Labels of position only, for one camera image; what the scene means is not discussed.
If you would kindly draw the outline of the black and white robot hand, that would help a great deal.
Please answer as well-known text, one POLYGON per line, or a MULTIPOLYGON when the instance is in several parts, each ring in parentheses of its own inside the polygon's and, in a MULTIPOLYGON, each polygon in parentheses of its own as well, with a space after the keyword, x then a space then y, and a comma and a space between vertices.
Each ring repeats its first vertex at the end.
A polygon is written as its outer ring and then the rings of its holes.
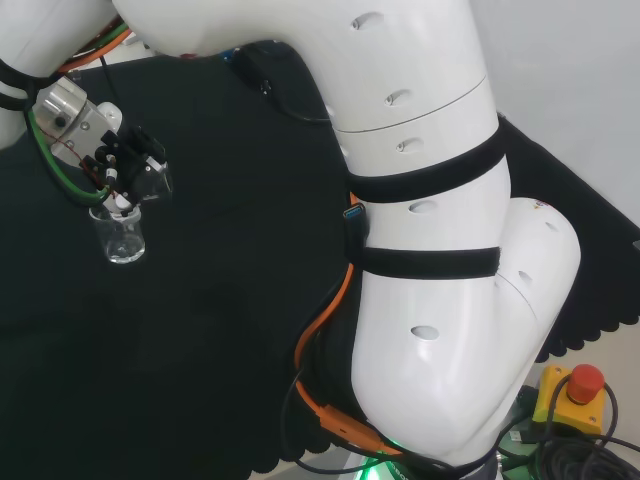
POLYGON ((105 102, 97 107, 99 119, 106 122, 95 158, 102 167, 102 180, 106 181, 109 196, 103 203, 113 218, 126 218, 138 204, 132 192, 136 170, 134 152, 127 143, 128 130, 121 110, 105 102))

